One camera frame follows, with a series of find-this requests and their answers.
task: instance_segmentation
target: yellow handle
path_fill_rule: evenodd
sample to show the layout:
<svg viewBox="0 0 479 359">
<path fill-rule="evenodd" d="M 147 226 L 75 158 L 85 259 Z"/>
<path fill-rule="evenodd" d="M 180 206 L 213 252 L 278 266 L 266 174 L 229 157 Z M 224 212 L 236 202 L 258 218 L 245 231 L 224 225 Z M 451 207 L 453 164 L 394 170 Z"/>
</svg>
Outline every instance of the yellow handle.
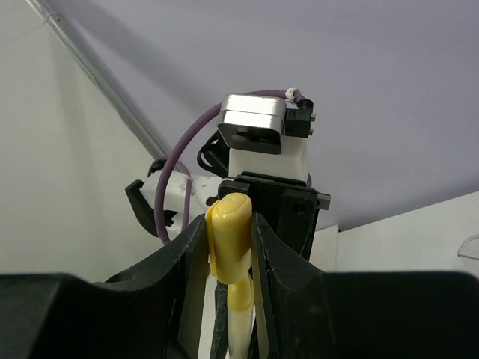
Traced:
<svg viewBox="0 0 479 359">
<path fill-rule="evenodd" d="M 242 280 L 251 267 L 251 199 L 231 193 L 206 214 L 211 272 L 224 284 Z"/>
</svg>

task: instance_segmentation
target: black connector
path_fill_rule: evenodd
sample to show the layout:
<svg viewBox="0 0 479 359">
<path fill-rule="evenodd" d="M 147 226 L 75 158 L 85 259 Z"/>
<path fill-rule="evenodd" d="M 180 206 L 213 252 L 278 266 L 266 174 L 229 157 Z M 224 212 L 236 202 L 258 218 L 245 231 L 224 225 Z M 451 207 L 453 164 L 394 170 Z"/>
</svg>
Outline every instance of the black connector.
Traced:
<svg viewBox="0 0 479 359">
<path fill-rule="evenodd" d="M 286 110 L 284 119 L 284 134 L 290 137 L 308 138 L 311 131 L 311 115 L 313 114 L 313 102 L 310 99 L 302 99 L 296 104 L 297 109 Z"/>
</svg>

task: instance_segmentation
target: white object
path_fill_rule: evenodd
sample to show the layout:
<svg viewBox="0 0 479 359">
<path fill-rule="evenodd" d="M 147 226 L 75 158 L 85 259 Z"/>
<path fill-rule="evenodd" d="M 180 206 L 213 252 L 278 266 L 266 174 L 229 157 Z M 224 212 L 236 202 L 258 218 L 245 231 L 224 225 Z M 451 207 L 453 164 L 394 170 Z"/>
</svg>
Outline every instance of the white object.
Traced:
<svg viewBox="0 0 479 359">
<path fill-rule="evenodd" d="M 158 179 L 162 172 L 156 171 L 145 181 L 140 192 L 150 207 L 155 207 L 155 193 Z M 172 218 L 173 224 L 166 227 L 170 238 L 175 238 L 181 232 L 183 222 L 183 207 L 185 203 L 186 181 L 188 176 L 181 172 L 173 171 L 165 194 L 165 210 L 175 211 L 177 214 Z M 205 213 L 209 206 L 207 200 L 218 195 L 218 186 L 222 182 L 220 177 L 190 176 L 192 181 L 192 196 L 189 203 L 189 220 L 192 221 L 198 215 Z"/>
<path fill-rule="evenodd" d="M 298 88 L 288 88 L 286 92 L 284 93 L 284 96 L 286 97 L 285 101 L 288 103 L 294 103 L 294 94 L 298 90 L 299 90 Z"/>
<path fill-rule="evenodd" d="M 340 232 L 337 246 L 332 245 L 334 231 L 315 234 L 311 262 L 319 268 L 467 271 L 479 276 L 479 261 L 457 256 L 464 241 L 479 233 L 479 192 Z M 337 258 L 334 268 L 331 257 Z"/>
<path fill-rule="evenodd" d="M 25 1 L 0 16 L 0 272 L 106 280 L 161 247 L 124 193 L 153 159 Z"/>
<path fill-rule="evenodd" d="M 306 138 L 282 136 L 279 155 L 230 149 L 229 177 L 242 172 L 308 181 L 308 145 Z"/>
</svg>

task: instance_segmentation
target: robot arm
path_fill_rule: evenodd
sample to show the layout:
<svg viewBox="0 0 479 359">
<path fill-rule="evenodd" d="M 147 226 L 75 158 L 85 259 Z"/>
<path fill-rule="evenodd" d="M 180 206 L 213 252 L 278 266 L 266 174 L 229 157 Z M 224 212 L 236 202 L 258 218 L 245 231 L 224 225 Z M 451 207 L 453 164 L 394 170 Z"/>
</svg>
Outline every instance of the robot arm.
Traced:
<svg viewBox="0 0 479 359">
<path fill-rule="evenodd" d="M 0 358 L 196 358 L 210 273 L 203 213 L 211 200 L 231 193 L 251 199 L 256 319 L 247 358 L 476 358 L 479 284 L 473 277 L 325 273 L 309 263 L 317 216 L 330 197 L 311 187 L 305 164 L 312 102 L 296 104 L 227 97 L 219 131 L 231 148 L 228 163 L 210 147 L 205 158 L 223 162 L 218 173 L 228 178 L 191 176 L 196 217 L 179 232 L 187 177 L 172 174 L 163 215 L 174 240 L 133 267 L 105 283 L 65 274 L 0 276 Z M 126 190 L 153 235 L 161 171 Z M 210 357 L 224 358 L 224 284 L 215 300 Z"/>
</svg>

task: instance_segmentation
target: purple cable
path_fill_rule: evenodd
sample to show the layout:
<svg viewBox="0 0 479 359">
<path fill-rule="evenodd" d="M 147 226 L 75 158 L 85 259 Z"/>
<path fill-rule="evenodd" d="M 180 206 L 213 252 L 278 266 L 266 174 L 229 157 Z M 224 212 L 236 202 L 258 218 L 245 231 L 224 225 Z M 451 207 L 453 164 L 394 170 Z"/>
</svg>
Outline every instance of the purple cable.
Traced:
<svg viewBox="0 0 479 359">
<path fill-rule="evenodd" d="M 150 168 L 148 169 L 147 177 L 151 176 L 158 162 L 167 161 L 167 160 L 168 160 L 168 156 L 163 156 L 163 157 L 160 157 L 159 159 L 156 159 L 151 164 Z M 191 196 L 192 196 L 192 181 L 189 178 L 188 168 L 181 161 L 178 161 L 176 163 L 176 167 L 178 167 L 178 170 L 180 170 L 182 174 L 185 174 L 188 176 L 188 179 L 186 180 L 185 202 L 183 204 L 183 221 L 181 223 L 181 230 L 184 230 L 185 228 L 188 227 L 188 223 L 189 223 L 189 206 L 191 203 Z"/>
<path fill-rule="evenodd" d="M 285 99 L 285 91 L 282 90 L 262 90 L 262 91 L 253 91 L 248 92 L 247 95 L 256 95 L 256 96 L 268 96 L 268 97 L 278 97 L 280 99 Z M 304 99 L 304 96 L 301 95 L 299 91 L 295 93 L 294 101 L 300 101 Z M 168 160 L 165 163 L 165 167 L 163 167 L 162 174 L 158 180 L 158 187 L 156 187 L 156 195 L 155 195 L 155 224 L 156 224 L 156 231 L 158 232 L 158 237 L 161 239 L 163 244 L 168 244 L 170 239 L 168 237 L 168 232 L 166 231 L 165 226 L 165 218 L 163 216 L 163 206 L 165 205 L 165 193 L 166 193 L 166 186 L 168 181 L 170 180 L 171 173 L 173 172 L 174 166 L 177 164 L 178 160 L 180 159 L 181 154 L 186 149 L 188 144 L 191 140 L 196 136 L 198 132 L 200 132 L 203 127 L 207 125 L 211 120 L 213 120 L 216 116 L 219 115 L 219 110 L 222 104 L 219 103 L 204 114 L 202 114 L 190 127 L 186 130 L 186 132 L 181 136 L 180 140 L 171 151 L 170 155 L 168 156 Z M 183 217 L 183 224 L 188 224 L 188 218 Z"/>
</svg>

